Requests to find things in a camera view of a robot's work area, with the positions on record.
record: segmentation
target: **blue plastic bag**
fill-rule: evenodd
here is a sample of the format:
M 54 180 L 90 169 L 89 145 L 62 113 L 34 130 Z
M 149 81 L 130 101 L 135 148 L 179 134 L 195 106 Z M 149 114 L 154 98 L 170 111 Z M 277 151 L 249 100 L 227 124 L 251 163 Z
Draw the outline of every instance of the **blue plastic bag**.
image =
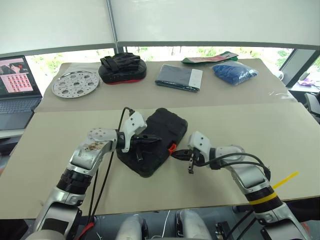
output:
M 257 76 L 258 71 L 237 61 L 225 61 L 212 67 L 215 75 L 230 84 L 238 85 Z

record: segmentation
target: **silver robot arm segment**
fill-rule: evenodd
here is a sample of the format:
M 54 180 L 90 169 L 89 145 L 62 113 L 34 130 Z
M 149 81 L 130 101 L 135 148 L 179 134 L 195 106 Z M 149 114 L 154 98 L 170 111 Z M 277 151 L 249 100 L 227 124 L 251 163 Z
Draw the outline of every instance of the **silver robot arm segment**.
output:
M 221 146 L 212 148 L 210 140 L 202 133 L 194 132 L 188 141 L 192 151 L 199 151 L 204 162 L 226 154 L 244 153 L 244 149 L 236 146 Z M 234 155 L 223 158 L 221 164 L 241 162 L 244 155 Z M 271 239 L 302 239 L 310 240 L 310 236 L 293 215 L 285 202 L 282 202 L 274 192 L 263 172 L 256 165 L 235 164 L 225 167 L 228 169 L 249 203 L 260 224 L 265 227 L 262 234 L 268 234 Z
M 86 190 L 106 153 L 122 149 L 127 152 L 131 138 L 140 134 L 147 124 L 139 112 L 134 112 L 123 125 L 123 132 L 115 129 L 93 128 L 85 141 L 74 151 L 60 181 L 55 186 L 34 223 L 34 232 L 54 230 L 72 239 L 76 234 L 80 206 Z

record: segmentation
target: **red cable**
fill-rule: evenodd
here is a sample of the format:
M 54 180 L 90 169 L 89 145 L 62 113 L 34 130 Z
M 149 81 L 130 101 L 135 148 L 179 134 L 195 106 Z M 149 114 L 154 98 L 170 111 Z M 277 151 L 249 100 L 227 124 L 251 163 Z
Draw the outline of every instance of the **red cable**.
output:
M 116 85 L 116 84 L 129 84 L 129 83 L 136 83 L 141 81 L 142 79 L 132 79 L 132 80 L 125 80 L 125 81 L 115 81 L 115 82 L 106 82 L 108 85 Z
M 80 240 L 81 237 L 82 237 L 84 234 L 86 234 L 86 232 L 87 232 L 89 229 L 93 228 L 94 226 L 95 226 L 95 223 L 94 223 L 94 222 L 90 222 L 88 225 L 86 225 L 86 226 L 84 227 L 83 231 L 81 232 L 80 236 L 79 236 L 76 240 Z

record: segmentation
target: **gray chair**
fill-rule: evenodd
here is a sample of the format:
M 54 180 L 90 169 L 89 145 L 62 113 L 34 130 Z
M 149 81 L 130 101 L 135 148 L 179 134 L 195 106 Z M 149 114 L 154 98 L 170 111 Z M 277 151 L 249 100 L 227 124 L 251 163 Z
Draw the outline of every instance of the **gray chair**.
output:
M 306 103 L 304 106 L 314 119 L 320 124 L 320 92 L 317 94 L 305 93 Z

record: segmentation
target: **metal pole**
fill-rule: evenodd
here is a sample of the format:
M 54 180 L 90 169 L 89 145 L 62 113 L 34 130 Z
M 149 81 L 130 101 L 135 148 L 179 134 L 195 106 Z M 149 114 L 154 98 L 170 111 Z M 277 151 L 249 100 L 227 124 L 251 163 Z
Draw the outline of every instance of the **metal pole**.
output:
M 106 4 L 108 6 L 112 34 L 113 34 L 113 39 L 114 39 L 114 43 L 115 43 L 115 53 L 118 54 L 119 53 L 118 38 L 117 38 L 114 14 L 112 12 L 111 0 L 106 0 Z

